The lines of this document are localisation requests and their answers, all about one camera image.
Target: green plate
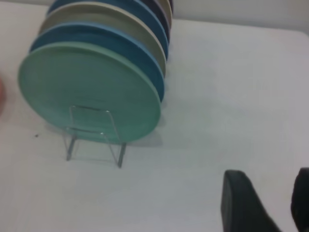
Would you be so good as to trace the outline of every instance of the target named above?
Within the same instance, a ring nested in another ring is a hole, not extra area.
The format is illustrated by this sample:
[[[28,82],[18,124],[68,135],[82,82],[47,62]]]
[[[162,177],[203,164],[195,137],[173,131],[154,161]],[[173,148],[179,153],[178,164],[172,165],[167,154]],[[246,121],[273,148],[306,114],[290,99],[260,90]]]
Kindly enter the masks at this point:
[[[19,70],[19,86],[30,106],[47,122],[105,133],[118,142],[110,111],[123,142],[154,130],[160,100],[147,76],[123,56],[88,43],[62,42],[30,53]],[[78,132],[82,139],[102,141],[99,134]]]

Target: blue plate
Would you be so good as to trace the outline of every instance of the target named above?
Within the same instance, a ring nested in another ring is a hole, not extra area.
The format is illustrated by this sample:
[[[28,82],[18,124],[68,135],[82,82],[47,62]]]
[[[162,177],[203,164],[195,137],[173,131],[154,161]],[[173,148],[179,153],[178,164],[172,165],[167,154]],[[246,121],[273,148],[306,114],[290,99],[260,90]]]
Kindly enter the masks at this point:
[[[140,0],[142,3],[144,3],[146,6],[149,7],[150,10],[155,14],[155,16],[159,19],[160,23],[162,24],[164,31],[169,38],[169,23],[168,18],[161,7],[161,5],[156,0]]]
[[[57,42],[84,42],[105,47],[138,66],[151,80],[159,98],[164,97],[164,79],[159,64],[144,45],[113,28],[96,23],[63,23],[39,35],[30,52]]]
[[[97,1],[122,8],[143,21],[156,35],[164,51],[168,49],[169,30],[165,31],[155,14],[140,0],[56,0],[48,9],[47,14],[55,9],[74,2]]]

